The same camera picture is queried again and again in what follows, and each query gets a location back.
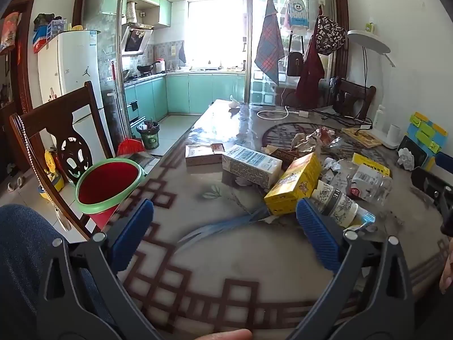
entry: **green rim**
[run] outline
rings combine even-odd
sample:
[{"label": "green rim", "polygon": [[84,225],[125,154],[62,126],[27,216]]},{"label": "green rim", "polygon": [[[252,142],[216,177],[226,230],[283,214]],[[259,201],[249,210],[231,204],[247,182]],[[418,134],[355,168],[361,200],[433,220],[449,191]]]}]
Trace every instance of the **green rim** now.
[{"label": "green rim", "polygon": [[[128,186],[121,193],[118,193],[116,196],[114,196],[114,197],[112,197],[112,198],[110,198],[110,199],[108,199],[106,201],[102,201],[102,202],[95,203],[95,204],[83,204],[82,202],[80,202],[79,201],[79,191],[80,191],[80,186],[81,186],[83,180],[85,180],[87,175],[91,171],[96,169],[97,167],[102,166],[102,165],[104,165],[106,163],[111,163],[111,162],[124,162],[124,163],[129,163],[131,165],[134,165],[137,168],[137,170],[139,170],[137,178],[133,181],[133,183],[130,186]],[[92,167],[90,167],[87,171],[85,171],[83,173],[82,177],[77,182],[77,186],[76,186],[76,202],[77,202],[77,206],[79,207],[79,209],[80,209],[80,211],[82,213],[85,213],[87,215],[94,215],[96,213],[103,212],[103,211],[105,211],[105,210],[107,210],[109,208],[112,208],[113,206],[116,206],[117,204],[120,204],[129,194],[131,194],[133,192],[133,190],[135,188],[137,188],[137,186],[139,186],[139,184],[143,181],[143,179],[144,179],[144,170],[143,170],[143,168],[137,162],[134,162],[132,160],[122,159],[122,158],[114,158],[114,159],[107,159],[107,160],[103,160],[101,162],[98,162],[95,165],[93,165]]]}]

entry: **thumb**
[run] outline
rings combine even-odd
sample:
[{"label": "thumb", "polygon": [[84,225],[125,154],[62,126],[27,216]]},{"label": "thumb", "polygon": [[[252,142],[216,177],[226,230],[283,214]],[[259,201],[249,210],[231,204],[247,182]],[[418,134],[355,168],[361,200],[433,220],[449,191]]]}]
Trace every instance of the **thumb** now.
[{"label": "thumb", "polygon": [[199,337],[196,340],[251,340],[252,333],[247,329],[241,329],[229,332],[218,332]]}]

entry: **blue and white package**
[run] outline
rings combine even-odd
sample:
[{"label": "blue and white package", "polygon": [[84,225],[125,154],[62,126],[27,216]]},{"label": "blue and white package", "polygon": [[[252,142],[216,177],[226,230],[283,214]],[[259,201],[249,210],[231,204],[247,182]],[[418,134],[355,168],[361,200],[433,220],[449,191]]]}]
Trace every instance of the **blue and white package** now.
[{"label": "blue and white package", "polygon": [[309,27],[307,10],[303,0],[289,0],[288,12],[290,27]]}]

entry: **chair backrest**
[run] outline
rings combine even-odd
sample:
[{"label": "chair backrest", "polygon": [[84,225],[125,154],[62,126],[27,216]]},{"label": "chair backrest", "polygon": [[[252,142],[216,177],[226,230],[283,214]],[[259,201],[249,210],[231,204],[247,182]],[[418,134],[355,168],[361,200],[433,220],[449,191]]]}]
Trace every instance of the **chair backrest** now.
[{"label": "chair backrest", "polygon": [[376,94],[376,87],[365,88],[341,78],[332,78],[330,84],[330,97],[334,99],[335,111],[344,116],[355,116],[354,105],[361,99],[363,104],[357,119],[365,120]]},{"label": "chair backrest", "polygon": [[[76,184],[82,174],[92,166],[91,152],[87,142],[78,134],[73,126],[72,113],[86,105],[90,106],[91,115],[97,131],[97,135],[107,158],[113,157],[112,151],[108,145],[106,133],[102,126],[101,117],[97,109],[96,99],[94,97],[91,82],[73,92],[49,101],[30,112],[23,114],[20,118],[25,127],[25,133],[28,139],[38,134],[43,129],[52,134],[57,140],[57,154],[60,164],[67,177]],[[22,139],[22,126],[19,122],[19,116],[13,114],[10,122],[13,127],[17,141],[22,151],[29,161],[28,151]],[[58,206],[66,218],[85,236],[90,238],[91,233],[87,230],[86,224],[89,217],[84,215],[79,220],[72,212],[60,194],[57,192],[51,181],[42,168],[36,153],[30,150],[30,156],[38,173],[40,182],[47,193],[51,196],[53,202]]]}]

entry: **table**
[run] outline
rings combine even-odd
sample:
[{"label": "table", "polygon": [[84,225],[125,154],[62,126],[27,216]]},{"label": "table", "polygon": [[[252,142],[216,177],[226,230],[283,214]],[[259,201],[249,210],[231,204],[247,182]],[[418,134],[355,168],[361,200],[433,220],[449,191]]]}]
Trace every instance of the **table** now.
[{"label": "table", "polygon": [[[316,113],[308,119],[290,114],[284,120],[262,120],[257,111],[263,109],[272,107],[241,105],[230,110],[227,101],[215,101],[114,214],[127,215],[144,197],[154,203],[154,220],[128,269],[118,277],[153,325],[175,338],[247,327],[255,339],[284,339],[332,278],[290,218],[246,224],[178,246],[199,227],[245,216],[263,205],[258,188],[238,184],[223,173],[221,164],[186,167],[185,145],[221,142],[226,149],[241,144],[260,150],[263,136],[265,143],[284,146],[292,133],[313,130],[318,127],[314,124],[341,128]],[[352,156],[357,148],[361,147],[352,141],[341,154]],[[395,151],[377,147],[363,153],[385,163],[394,180],[384,209],[360,202],[378,216],[379,229],[368,238],[398,236],[414,293],[420,295],[447,257],[440,214],[411,192],[410,173],[397,167]],[[357,293],[341,318],[353,314]]]}]

